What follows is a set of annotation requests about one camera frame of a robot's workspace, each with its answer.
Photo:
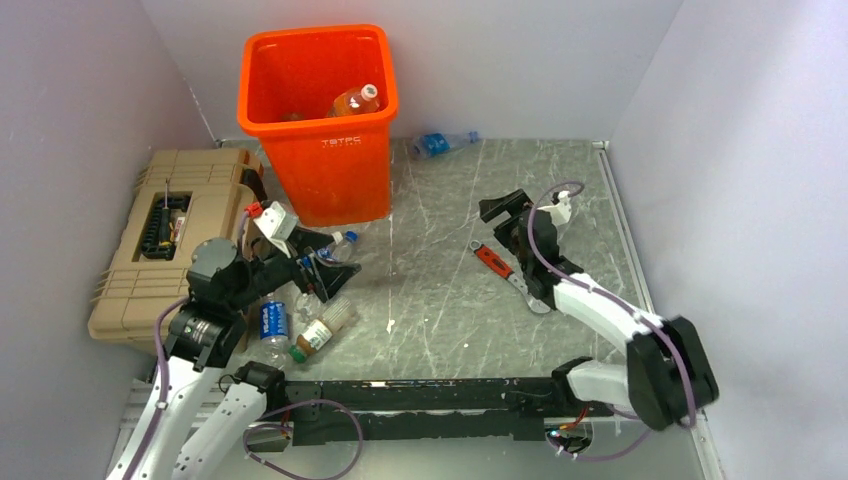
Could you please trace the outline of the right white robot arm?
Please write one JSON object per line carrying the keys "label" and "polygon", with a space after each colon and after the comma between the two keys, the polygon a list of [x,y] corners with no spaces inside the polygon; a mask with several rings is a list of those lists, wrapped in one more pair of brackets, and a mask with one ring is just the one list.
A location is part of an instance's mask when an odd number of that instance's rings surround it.
{"label": "right white robot arm", "polygon": [[695,325],[685,317],[664,318],[637,307],[600,285],[560,251],[560,230],[570,221],[573,192],[560,188],[551,204],[538,206],[521,189],[479,202],[479,217],[491,222],[495,239],[518,261],[513,270],[481,243],[472,251],[513,285],[537,313],[569,315],[623,354],[623,365],[580,359],[561,370],[551,388],[557,411],[574,415],[588,402],[629,410],[654,431],[673,424],[689,428],[700,409],[720,396]]}

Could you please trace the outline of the large orange juice bottle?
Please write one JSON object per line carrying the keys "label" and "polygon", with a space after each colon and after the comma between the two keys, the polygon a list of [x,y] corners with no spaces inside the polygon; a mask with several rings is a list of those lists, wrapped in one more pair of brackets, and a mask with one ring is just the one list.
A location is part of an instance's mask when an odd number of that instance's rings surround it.
{"label": "large orange juice bottle", "polygon": [[380,108],[378,89],[374,84],[352,88],[337,96],[327,112],[328,118],[375,113]]}

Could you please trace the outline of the blue crushed bottle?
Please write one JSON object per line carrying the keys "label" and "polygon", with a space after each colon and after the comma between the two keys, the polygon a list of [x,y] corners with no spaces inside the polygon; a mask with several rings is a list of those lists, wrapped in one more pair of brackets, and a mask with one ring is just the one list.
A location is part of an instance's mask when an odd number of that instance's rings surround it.
{"label": "blue crushed bottle", "polygon": [[463,134],[431,133],[415,137],[410,145],[410,152],[415,159],[432,158],[479,141],[480,137],[476,131]]}

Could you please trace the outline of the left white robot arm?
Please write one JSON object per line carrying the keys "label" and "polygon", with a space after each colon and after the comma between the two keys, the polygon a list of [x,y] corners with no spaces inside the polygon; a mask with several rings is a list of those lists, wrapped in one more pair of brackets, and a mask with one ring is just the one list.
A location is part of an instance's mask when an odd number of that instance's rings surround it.
{"label": "left white robot arm", "polygon": [[251,361],[238,369],[211,416],[194,425],[245,334],[251,305],[289,282],[326,302],[361,270],[345,262],[309,271],[302,258],[332,238],[298,227],[295,240],[300,247],[293,258],[248,260],[234,241],[220,237],[195,248],[186,274],[189,294],[166,308],[173,316],[168,332],[154,333],[154,384],[109,478],[207,479],[251,423],[275,419],[290,408],[284,372]]}

